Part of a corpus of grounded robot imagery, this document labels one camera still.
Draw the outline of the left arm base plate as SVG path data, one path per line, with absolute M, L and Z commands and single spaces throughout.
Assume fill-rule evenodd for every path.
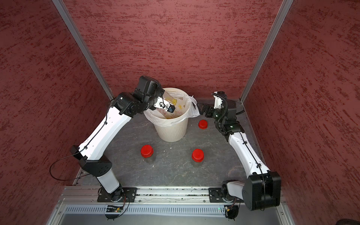
M 107 193 L 107 191 L 101 187 L 98 190 L 97 202 L 99 203 L 123 203 L 135 201 L 137 194 L 136 187 L 119 187 L 112 193 Z

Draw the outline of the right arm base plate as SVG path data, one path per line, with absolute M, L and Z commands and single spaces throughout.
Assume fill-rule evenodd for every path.
M 208 193 L 210 203 L 225 203 L 228 205 L 233 203 L 244 203 L 242 199 L 225 195 L 224 191 L 220 187 L 210 187 L 208 188 Z

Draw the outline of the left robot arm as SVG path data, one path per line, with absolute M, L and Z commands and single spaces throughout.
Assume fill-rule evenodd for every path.
M 104 119 L 90 136 L 71 149 L 71 154 L 78 159 L 80 167 L 99 181 L 108 201 L 119 202 L 124 200 L 125 196 L 112 171 L 112 163 L 104 152 L 118 132 L 135 115 L 148 109 L 165 109 L 172 113 L 175 111 L 174 100 L 158 80 L 141 76 L 134 92 L 120 93 L 110 103 Z

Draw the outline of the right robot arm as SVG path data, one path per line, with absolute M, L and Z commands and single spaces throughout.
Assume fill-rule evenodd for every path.
M 214 105 L 202 105 L 199 113 L 215 120 L 216 129 L 235 150 L 247 177 L 245 183 L 226 181 L 222 186 L 223 198 L 231 202 L 240 199 L 251 211 L 279 206 L 281 177 L 265 165 L 249 143 L 237 121 L 236 102 L 227 99 L 225 94 L 213 93 L 213 97 Z

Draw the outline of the aluminium mounting rail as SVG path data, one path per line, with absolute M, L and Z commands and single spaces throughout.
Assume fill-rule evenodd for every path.
M 210 203 L 209 187 L 136 187 L 135 201 L 131 204 L 205 205 Z M 123 202 L 97 202 L 99 186 L 66 186 L 58 202 L 63 204 L 123 204 Z

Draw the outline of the cream plastic waste bin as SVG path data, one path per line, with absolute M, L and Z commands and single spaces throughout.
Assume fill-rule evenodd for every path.
M 180 89 L 176 89 L 176 88 L 165 88 L 165 91 L 167 91 L 168 89 L 180 90 Z M 175 124 L 170 127 L 160 127 L 160 126 L 154 125 L 158 136 L 166 142 L 176 142 L 176 141 L 181 140 L 186 134 L 187 126 L 188 126 L 188 119 L 184 120 L 183 122 L 181 122 L 179 124 Z

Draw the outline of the white printed bin liner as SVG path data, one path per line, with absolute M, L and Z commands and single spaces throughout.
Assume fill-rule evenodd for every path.
M 197 100 L 193 96 L 189 96 L 182 90 L 170 90 L 165 92 L 164 99 L 158 101 L 167 105 L 169 97 L 172 97 L 171 103 L 174 104 L 174 112 L 168 112 L 167 108 L 156 108 L 154 111 L 148 109 L 144 111 L 145 117 L 154 125 L 160 127 L 170 127 L 179 124 L 188 118 L 194 118 L 200 115 L 197 106 Z

